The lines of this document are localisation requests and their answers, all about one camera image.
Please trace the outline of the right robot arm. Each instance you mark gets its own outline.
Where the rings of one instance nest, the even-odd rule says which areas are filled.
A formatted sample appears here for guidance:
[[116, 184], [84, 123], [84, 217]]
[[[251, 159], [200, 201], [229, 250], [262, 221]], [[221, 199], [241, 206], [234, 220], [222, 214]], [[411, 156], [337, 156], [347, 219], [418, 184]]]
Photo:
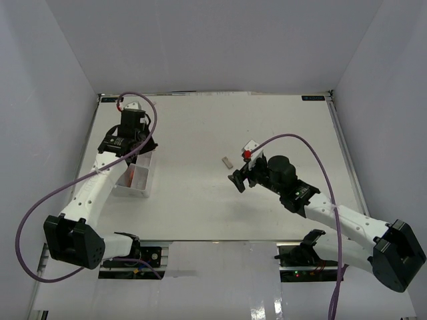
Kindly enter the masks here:
[[300, 243], [297, 255], [311, 266], [336, 261], [365, 270], [385, 287], [403, 293], [426, 262], [426, 254], [411, 226], [397, 219], [393, 223], [367, 217], [343, 205], [335, 205], [320, 190], [298, 178], [296, 168], [282, 155], [264, 155], [248, 161], [229, 175], [240, 193], [260, 185], [278, 195], [285, 209], [317, 221], [336, 231], [310, 231]]

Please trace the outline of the grey eraser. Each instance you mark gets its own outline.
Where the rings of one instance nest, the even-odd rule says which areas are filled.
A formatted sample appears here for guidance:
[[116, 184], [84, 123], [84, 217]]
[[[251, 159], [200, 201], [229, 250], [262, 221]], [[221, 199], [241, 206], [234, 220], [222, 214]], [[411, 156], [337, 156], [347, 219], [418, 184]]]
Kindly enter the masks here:
[[223, 157], [222, 158], [222, 162], [224, 163], [224, 165], [228, 168], [228, 169], [232, 169], [234, 166], [231, 163], [231, 161], [227, 158], [227, 157]]

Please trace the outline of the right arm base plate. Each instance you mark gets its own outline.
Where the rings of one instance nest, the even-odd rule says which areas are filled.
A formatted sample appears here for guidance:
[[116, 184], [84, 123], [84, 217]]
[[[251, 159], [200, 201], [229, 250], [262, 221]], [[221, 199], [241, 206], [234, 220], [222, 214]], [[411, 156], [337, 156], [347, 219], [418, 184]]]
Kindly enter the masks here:
[[277, 243], [274, 259], [279, 263], [282, 283], [335, 282], [338, 275], [336, 261], [307, 258], [299, 250], [298, 243]]

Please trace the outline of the right aluminium rail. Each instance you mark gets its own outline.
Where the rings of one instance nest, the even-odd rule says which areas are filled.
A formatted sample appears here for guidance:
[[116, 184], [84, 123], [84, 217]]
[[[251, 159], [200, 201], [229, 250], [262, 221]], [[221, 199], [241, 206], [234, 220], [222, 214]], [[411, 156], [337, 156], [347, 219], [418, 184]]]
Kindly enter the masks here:
[[332, 118], [332, 123], [334, 124], [335, 132], [338, 138], [338, 142], [340, 144], [340, 149], [342, 151], [342, 155], [344, 157], [344, 163], [346, 164], [346, 169], [348, 172], [348, 175], [350, 177], [350, 182], [352, 184], [352, 189], [356, 198], [357, 206], [361, 213], [363, 213], [365, 216], [370, 216], [370, 212], [368, 210], [368, 206], [366, 204], [366, 200], [364, 198], [362, 188], [360, 186], [360, 182], [358, 179], [358, 176], [356, 174], [356, 170], [352, 161], [352, 158], [350, 156], [350, 152], [344, 137], [344, 132], [342, 130], [342, 126], [340, 124], [340, 121], [338, 119], [338, 112], [336, 109], [336, 105], [334, 103], [334, 91], [331, 90], [328, 92], [328, 94], [325, 96], [326, 102], [328, 104], [328, 109], [330, 112], [330, 116]]

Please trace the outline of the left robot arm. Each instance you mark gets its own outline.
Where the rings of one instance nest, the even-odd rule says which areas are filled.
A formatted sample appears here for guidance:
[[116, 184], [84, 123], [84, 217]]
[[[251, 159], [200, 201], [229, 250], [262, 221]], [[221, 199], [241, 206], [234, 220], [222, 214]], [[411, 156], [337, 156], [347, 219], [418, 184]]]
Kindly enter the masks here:
[[97, 148], [92, 176], [86, 179], [58, 216], [43, 224], [50, 256], [86, 269], [118, 257], [127, 266], [137, 264], [141, 249], [129, 233], [102, 235], [97, 231], [101, 211], [119, 178], [140, 154], [153, 151], [157, 143], [149, 135], [150, 118], [145, 111], [126, 109]]

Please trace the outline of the right black table label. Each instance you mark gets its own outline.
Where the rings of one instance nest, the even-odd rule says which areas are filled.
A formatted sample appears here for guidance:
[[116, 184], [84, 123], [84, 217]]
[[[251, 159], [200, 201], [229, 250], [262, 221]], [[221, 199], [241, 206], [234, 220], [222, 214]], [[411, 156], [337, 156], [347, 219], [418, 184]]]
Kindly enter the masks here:
[[302, 95], [303, 101], [325, 101], [326, 98], [323, 95]]

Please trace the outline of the black table label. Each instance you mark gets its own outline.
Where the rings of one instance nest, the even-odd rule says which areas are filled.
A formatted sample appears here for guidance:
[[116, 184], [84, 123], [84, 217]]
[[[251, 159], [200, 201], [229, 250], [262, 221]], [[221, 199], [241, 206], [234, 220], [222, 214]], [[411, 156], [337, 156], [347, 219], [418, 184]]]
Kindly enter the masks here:
[[323, 95], [302, 95], [303, 101], [325, 101], [326, 98]]
[[116, 103], [117, 97], [102, 97], [100, 102], [101, 103]]

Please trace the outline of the white compartment tray front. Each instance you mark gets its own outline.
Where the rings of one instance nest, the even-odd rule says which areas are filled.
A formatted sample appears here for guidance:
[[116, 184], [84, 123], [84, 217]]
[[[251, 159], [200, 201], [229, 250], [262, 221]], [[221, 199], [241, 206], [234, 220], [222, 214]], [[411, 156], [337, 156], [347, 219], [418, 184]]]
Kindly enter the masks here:
[[[129, 168], [134, 168], [134, 176], [131, 187], [127, 186]], [[116, 197], [149, 198], [153, 181], [153, 170], [150, 167], [142, 167], [131, 164], [126, 172], [119, 178], [112, 194]]]

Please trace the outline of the left black table label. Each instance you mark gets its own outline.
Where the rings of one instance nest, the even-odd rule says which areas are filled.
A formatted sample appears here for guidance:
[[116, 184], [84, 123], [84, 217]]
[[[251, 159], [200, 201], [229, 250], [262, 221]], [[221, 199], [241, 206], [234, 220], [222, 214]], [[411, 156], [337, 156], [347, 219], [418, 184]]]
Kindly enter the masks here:
[[117, 97], [102, 97], [100, 102], [101, 103], [116, 103]]

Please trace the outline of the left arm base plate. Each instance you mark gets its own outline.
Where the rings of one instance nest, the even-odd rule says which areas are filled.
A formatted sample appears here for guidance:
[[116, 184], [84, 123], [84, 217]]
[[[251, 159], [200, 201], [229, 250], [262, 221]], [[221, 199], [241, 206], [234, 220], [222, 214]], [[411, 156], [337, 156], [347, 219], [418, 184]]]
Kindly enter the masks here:
[[129, 257], [106, 260], [99, 269], [99, 279], [161, 280], [165, 275], [167, 253], [163, 247], [142, 246]]

